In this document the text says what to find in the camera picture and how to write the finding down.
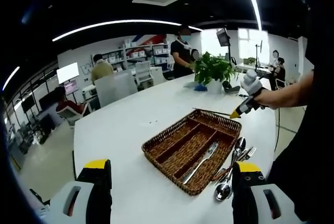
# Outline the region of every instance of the face mask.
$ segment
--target face mask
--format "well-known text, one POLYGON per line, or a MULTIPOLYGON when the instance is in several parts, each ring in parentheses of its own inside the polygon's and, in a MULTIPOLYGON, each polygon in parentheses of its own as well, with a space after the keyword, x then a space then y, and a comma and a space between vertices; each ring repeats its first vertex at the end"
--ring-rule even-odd
POLYGON ((181 40, 188 42, 191 39, 191 35, 181 35, 181 40))

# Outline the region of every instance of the person sitting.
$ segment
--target person sitting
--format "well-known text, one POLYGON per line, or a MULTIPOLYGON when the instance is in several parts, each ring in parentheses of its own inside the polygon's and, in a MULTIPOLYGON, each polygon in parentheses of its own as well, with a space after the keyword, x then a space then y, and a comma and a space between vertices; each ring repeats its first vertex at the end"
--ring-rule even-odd
POLYGON ((277 89, 276 87, 276 79, 277 80, 277 86, 279 87, 285 87, 284 81, 285 81, 285 67, 284 67, 284 59, 283 58, 277 58, 277 66, 272 72, 270 80, 270 86, 271 90, 275 91, 277 89))
POLYGON ((60 110, 64 109, 65 107, 70 107, 74 111, 76 111, 79 114, 82 114, 85 109, 85 105, 77 105, 71 100, 68 100, 65 95, 65 88, 64 87, 56 87, 55 89, 55 94, 57 97, 58 101, 58 106, 56 108, 56 111, 59 112, 60 110))
POLYGON ((94 85, 96 80, 114 74, 114 69, 112 65, 103 60, 102 54, 96 54, 93 57, 93 60, 95 66, 91 72, 91 80, 94 85))

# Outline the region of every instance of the man in black shirt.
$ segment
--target man in black shirt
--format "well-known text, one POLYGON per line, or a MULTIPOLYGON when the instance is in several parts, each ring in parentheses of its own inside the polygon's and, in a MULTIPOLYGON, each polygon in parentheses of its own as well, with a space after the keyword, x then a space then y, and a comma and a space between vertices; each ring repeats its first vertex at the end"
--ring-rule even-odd
POLYGON ((190 54, 191 47, 188 41, 191 38, 191 31, 188 26, 182 25, 178 28, 177 40, 171 44, 171 55, 175 60, 174 64, 174 77, 180 78, 193 71, 190 68, 190 62, 193 61, 190 54))
POLYGON ((308 2, 308 32, 305 57, 314 69, 297 84, 278 91, 263 91, 256 101, 271 108, 307 105, 301 126, 272 165, 268 181, 276 184, 295 203, 301 220, 318 223, 327 213, 331 198, 330 164, 332 137, 327 132, 333 101, 330 70, 326 65, 332 58, 332 12, 319 0, 308 2))

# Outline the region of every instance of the brown woven basket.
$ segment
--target brown woven basket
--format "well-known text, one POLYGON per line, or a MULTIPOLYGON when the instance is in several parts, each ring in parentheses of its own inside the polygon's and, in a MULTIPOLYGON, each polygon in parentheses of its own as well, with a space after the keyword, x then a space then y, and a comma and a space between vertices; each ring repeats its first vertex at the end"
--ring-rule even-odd
POLYGON ((241 124, 214 113, 195 110, 141 147, 146 158, 179 188, 197 195, 225 162, 239 137, 241 124), (209 146, 218 147, 187 184, 182 179, 199 164, 209 146))

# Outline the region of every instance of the white flower pot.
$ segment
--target white flower pot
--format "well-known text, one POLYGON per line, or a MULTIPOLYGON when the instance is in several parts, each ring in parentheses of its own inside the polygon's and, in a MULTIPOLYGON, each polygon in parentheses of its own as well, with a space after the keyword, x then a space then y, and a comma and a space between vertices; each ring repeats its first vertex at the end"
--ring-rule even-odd
POLYGON ((223 82, 220 80, 212 80, 209 84, 207 84, 208 93, 219 95, 223 91, 223 82))

